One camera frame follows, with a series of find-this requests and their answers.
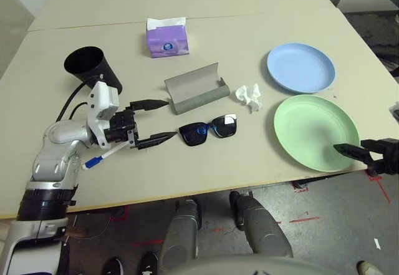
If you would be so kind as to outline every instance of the sunglasses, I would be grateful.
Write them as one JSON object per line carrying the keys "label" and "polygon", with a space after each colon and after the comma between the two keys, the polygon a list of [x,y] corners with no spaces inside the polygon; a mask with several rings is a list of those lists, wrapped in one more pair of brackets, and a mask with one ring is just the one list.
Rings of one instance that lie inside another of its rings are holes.
{"label": "sunglasses", "polygon": [[236,133],[237,116],[228,114],[215,118],[211,123],[191,123],[179,128],[179,132],[188,146],[197,146],[206,141],[210,127],[219,138],[230,137]]}

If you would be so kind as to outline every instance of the white paper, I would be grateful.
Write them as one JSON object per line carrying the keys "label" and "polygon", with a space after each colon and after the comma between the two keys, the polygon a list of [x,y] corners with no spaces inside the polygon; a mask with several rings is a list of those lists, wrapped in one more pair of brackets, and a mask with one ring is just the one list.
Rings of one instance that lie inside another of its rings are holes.
{"label": "white paper", "polygon": [[152,19],[147,18],[147,30],[155,30],[157,27],[170,27],[170,26],[185,26],[185,17],[175,17],[167,19]]}
{"label": "white paper", "polygon": [[378,239],[374,238],[374,243],[375,243],[375,246],[377,247],[377,249],[381,250],[381,246],[380,246],[380,243],[378,242]]}
{"label": "white paper", "polygon": [[250,106],[251,113],[259,111],[262,108],[262,103],[258,101],[260,96],[261,92],[259,91],[259,86],[257,84],[252,87],[244,85],[236,90],[237,99]]}

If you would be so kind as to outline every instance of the tissue box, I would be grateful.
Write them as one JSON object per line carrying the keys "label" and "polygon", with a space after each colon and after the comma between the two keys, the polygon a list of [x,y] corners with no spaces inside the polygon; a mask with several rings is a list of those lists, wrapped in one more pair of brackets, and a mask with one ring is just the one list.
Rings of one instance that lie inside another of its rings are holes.
{"label": "tissue box", "polygon": [[147,19],[147,47],[153,58],[187,55],[186,18]]}

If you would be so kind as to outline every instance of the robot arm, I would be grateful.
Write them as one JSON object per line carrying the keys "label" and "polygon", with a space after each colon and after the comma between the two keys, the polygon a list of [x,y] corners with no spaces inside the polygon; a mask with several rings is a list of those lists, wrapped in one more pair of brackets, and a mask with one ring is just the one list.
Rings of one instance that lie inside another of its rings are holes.
{"label": "robot arm", "polygon": [[67,209],[75,205],[77,174],[82,153],[93,144],[103,149],[110,142],[129,141],[131,148],[158,145],[175,132],[138,139],[134,111],[157,109],[167,102],[132,102],[122,112],[116,88],[97,82],[88,97],[87,120],[62,120],[44,134],[44,146],[32,168],[17,218],[11,227],[0,258],[0,275],[66,274],[67,245],[61,242],[67,227]]}

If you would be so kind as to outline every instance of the black cable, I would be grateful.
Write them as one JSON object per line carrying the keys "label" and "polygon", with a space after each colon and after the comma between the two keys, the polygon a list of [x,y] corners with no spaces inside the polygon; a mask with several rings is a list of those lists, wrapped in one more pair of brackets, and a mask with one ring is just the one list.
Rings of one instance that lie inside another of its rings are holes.
{"label": "black cable", "polygon": [[90,82],[91,80],[93,80],[94,78],[99,77],[98,75],[94,75],[92,77],[89,77],[87,80],[85,80],[84,82],[82,82],[79,86],[77,86],[77,88],[72,92],[72,94],[70,95],[70,97],[67,99],[65,105],[62,107],[62,110],[60,112],[60,115],[58,115],[57,120],[55,122],[58,122],[61,120],[62,116],[64,116],[65,111],[67,110],[70,102],[72,101],[72,99],[74,99],[74,97],[76,96],[76,94],[80,91],[81,88],[84,87],[84,85],[86,85],[88,82]]}
{"label": "black cable", "polygon": [[71,120],[74,117],[76,110],[79,109],[83,105],[87,105],[87,102],[81,102],[76,107],[74,107],[74,109],[72,110],[72,113],[69,115],[69,120]]}

